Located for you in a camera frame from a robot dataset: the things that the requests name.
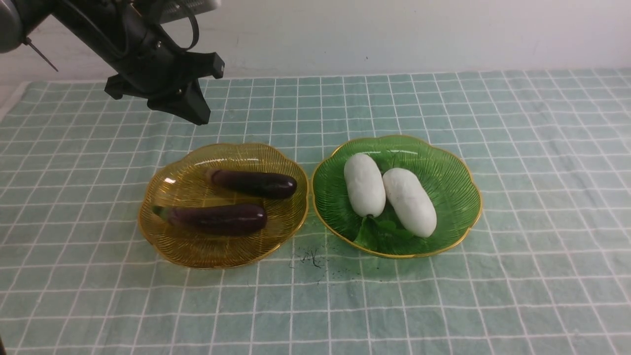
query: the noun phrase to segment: amber glass plate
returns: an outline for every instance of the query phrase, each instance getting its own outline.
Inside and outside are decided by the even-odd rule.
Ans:
[[[210,186],[204,172],[210,167],[238,171],[277,172],[298,183],[287,200],[253,198]],[[290,239],[307,217],[309,180],[294,161],[269,145],[216,144],[201,147],[167,165],[149,182],[138,215],[145,238],[168,261],[193,268],[229,268],[268,256]],[[151,212],[151,206],[210,207],[257,203],[268,213],[267,226],[250,236],[224,237],[177,229]]]

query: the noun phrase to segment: green glass plate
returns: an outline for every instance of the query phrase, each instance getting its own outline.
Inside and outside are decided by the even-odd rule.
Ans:
[[[429,238],[406,231],[389,203],[375,219],[355,214],[346,190],[344,164],[358,153],[373,158],[382,174],[400,167],[418,176],[436,208],[437,226]],[[315,212],[333,234],[360,250],[388,258],[430,256],[451,249],[482,213],[482,196],[464,162],[412,136],[346,142],[318,165],[312,187]]]

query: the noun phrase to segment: gold plate rim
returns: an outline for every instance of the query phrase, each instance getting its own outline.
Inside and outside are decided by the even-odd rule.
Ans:
[[[196,266],[190,266],[190,265],[186,265],[185,263],[182,262],[177,262],[174,260],[171,260],[171,258],[168,258],[165,253],[163,253],[160,249],[158,249],[152,242],[151,240],[147,237],[147,232],[144,230],[143,228],[143,224],[141,223],[142,221],[142,206],[145,204],[146,201],[148,201],[149,198],[149,186],[151,185],[151,182],[153,181],[153,179],[155,179],[155,177],[157,175],[159,175],[159,173],[163,172],[164,170],[168,169],[169,167],[175,165],[175,164],[181,164],[183,161],[185,161],[187,158],[189,158],[193,153],[197,152],[198,150],[201,149],[205,149],[205,148],[210,148],[210,147],[217,147],[217,146],[246,146],[246,145],[253,145],[253,146],[259,146],[259,147],[268,147],[273,149],[276,153],[280,154],[281,157],[283,157],[283,159],[285,159],[287,162],[291,163],[291,164],[295,164],[299,171],[302,173],[302,175],[305,178],[305,181],[307,182],[307,187],[306,187],[306,192],[305,192],[305,213],[302,216],[302,219],[300,220],[300,223],[298,223],[298,225],[296,226],[296,228],[294,228],[291,233],[288,233],[287,238],[285,238],[285,240],[282,243],[277,244],[274,248],[270,249],[269,251],[257,256],[256,258],[250,259],[245,263],[239,263],[239,264],[235,264],[235,265],[228,265],[228,266],[214,266],[214,267],[196,267]],[[147,242],[149,242],[149,244],[151,244],[151,246],[153,247],[153,249],[160,255],[162,256],[162,258],[170,263],[173,263],[174,265],[178,265],[178,266],[182,266],[182,267],[187,267],[187,268],[194,268],[194,269],[201,269],[201,270],[226,270],[226,269],[230,269],[230,268],[238,268],[238,267],[244,267],[247,265],[251,265],[253,263],[256,263],[262,259],[265,259],[266,257],[268,257],[270,254],[274,253],[276,250],[278,250],[281,246],[283,246],[285,243],[287,243],[289,240],[291,240],[291,238],[294,238],[294,236],[296,235],[296,233],[302,228],[302,226],[305,224],[305,221],[307,220],[307,216],[309,215],[309,193],[311,192],[311,182],[309,181],[309,175],[307,175],[307,172],[305,171],[305,169],[303,169],[303,167],[298,164],[297,162],[293,161],[292,159],[290,159],[289,157],[287,157],[283,152],[281,152],[280,150],[278,150],[277,148],[269,145],[269,144],[265,144],[265,143],[213,143],[213,144],[209,144],[209,145],[204,145],[202,147],[199,147],[195,150],[191,150],[188,154],[186,154],[185,156],[183,156],[180,160],[176,160],[175,162],[169,163],[165,166],[163,166],[160,170],[157,170],[153,176],[151,177],[151,179],[149,180],[149,182],[147,183],[147,187],[144,191],[144,198],[143,198],[143,202],[140,204],[140,208],[138,209],[138,217],[137,217],[137,223],[138,223],[138,229],[140,230],[140,233],[142,233],[143,237],[147,240]]]
[[[443,151],[445,153],[448,153],[449,155],[451,155],[454,158],[456,158],[464,166],[464,168],[467,170],[467,173],[469,173],[469,179],[471,180],[471,184],[473,184],[473,187],[475,187],[475,190],[478,193],[478,196],[480,197],[480,209],[478,210],[478,215],[476,216],[476,218],[473,221],[473,223],[467,228],[467,230],[463,233],[463,235],[456,242],[451,244],[450,246],[447,246],[445,248],[442,248],[442,249],[439,249],[439,250],[436,250],[436,251],[432,251],[432,252],[429,252],[429,253],[420,253],[420,254],[394,255],[394,254],[379,253],[378,251],[372,251],[372,250],[369,250],[367,248],[364,248],[363,246],[359,246],[359,245],[351,242],[350,240],[348,240],[347,238],[342,236],[340,233],[335,231],[331,226],[329,226],[329,224],[320,215],[320,211],[318,211],[317,204],[316,204],[316,189],[313,186],[314,179],[315,179],[316,174],[317,174],[318,170],[320,169],[320,167],[325,162],[327,162],[329,159],[333,158],[333,156],[335,156],[335,154],[338,153],[340,149],[342,149],[343,147],[345,147],[346,145],[348,145],[350,143],[353,143],[353,142],[356,142],[356,141],[360,141],[360,140],[380,140],[380,139],[383,139],[383,138],[392,138],[392,137],[411,138],[411,139],[414,139],[414,140],[418,141],[421,144],[428,145],[432,149],[441,150],[441,151]],[[359,138],[355,138],[355,139],[349,140],[347,142],[344,142],[343,144],[341,144],[340,146],[335,148],[335,150],[333,150],[333,153],[331,153],[331,155],[328,158],[326,158],[323,161],[321,161],[320,164],[318,164],[315,167],[314,172],[311,175],[311,180],[310,180],[309,184],[310,184],[309,188],[311,189],[312,203],[313,203],[313,206],[314,206],[315,215],[324,224],[324,226],[329,231],[331,231],[331,233],[333,233],[334,235],[336,235],[337,237],[339,237],[343,241],[347,242],[348,244],[352,245],[356,249],[359,249],[359,250],[361,250],[361,251],[363,251],[365,253],[371,254],[371,255],[380,256],[382,258],[389,258],[389,259],[425,258],[425,257],[428,257],[428,256],[438,255],[438,254],[443,253],[443,252],[445,252],[447,250],[455,248],[460,243],[462,243],[464,238],[466,238],[467,235],[469,235],[469,232],[471,232],[471,229],[473,228],[473,226],[475,226],[476,223],[478,223],[478,221],[480,220],[480,217],[482,216],[482,210],[483,210],[483,206],[484,206],[484,200],[482,198],[482,194],[480,193],[480,189],[479,189],[478,185],[475,183],[475,180],[473,179],[473,173],[471,172],[471,170],[469,169],[467,164],[465,164],[462,159],[460,159],[457,155],[453,154],[452,152],[450,152],[448,150],[445,150],[445,149],[439,148],[439,147],[435,147],[435,146],[429,144],[428,142],[426,142],[425,140],[422,140],[421,138],[418,138],[418,137],[415,137],[415,136],[410,136],[410,135],[386,135],[386,136],[380,136],[380,137],[359,137]]]

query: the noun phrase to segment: grid pattern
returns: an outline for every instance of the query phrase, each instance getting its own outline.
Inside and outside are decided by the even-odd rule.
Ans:
[[[101,83],[33,83],[0,122],[11,355],[630,354],[631,69],[202,80],[196,127]],[[404,133],[462,157],[483,217],[431,258],[360,254],[313,214],[269,258],[161,260],[136,214],[161,166],[270,143],[311,172]]]

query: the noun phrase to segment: white wall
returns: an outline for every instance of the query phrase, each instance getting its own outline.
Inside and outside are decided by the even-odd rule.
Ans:
[[[630,0],[223,0],[198,21],[231,77],[631,66]],[[32,39],[61,72],[23,47],[0,83],[113,74],[52,18]]]

